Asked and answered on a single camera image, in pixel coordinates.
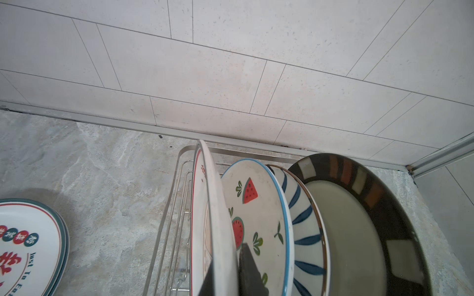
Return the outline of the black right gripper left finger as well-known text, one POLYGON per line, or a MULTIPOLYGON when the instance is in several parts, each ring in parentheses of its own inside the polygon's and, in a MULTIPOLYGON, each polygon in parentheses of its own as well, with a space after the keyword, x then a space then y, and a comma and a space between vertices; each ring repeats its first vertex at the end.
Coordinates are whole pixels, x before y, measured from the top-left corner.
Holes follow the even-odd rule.
POLYGON ((201 286, 198 296, 214 296, 214 269, 213 264, 209 266, 206 277, 201 286))

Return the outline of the white plate orange sunburst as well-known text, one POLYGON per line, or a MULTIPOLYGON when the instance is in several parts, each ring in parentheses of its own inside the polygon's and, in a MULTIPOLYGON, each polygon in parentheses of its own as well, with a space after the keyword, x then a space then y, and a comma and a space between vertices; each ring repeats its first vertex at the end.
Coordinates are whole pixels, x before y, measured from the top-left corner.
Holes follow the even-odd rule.
POLYGON ((207 144, 195 150, 191 201, 191 295, 198 296, 209 266, 214 295, 237 296, 238 259, 223 186, 207 144))

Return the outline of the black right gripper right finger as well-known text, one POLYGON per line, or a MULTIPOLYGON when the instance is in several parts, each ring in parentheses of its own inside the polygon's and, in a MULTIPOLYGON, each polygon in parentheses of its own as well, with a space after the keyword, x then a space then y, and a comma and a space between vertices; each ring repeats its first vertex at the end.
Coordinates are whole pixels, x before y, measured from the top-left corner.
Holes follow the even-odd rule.
POLYGON ((238 259, 240 296, 267 296, 269 292, 262 282, 262 276, 247 243, 242 243, 238 259))

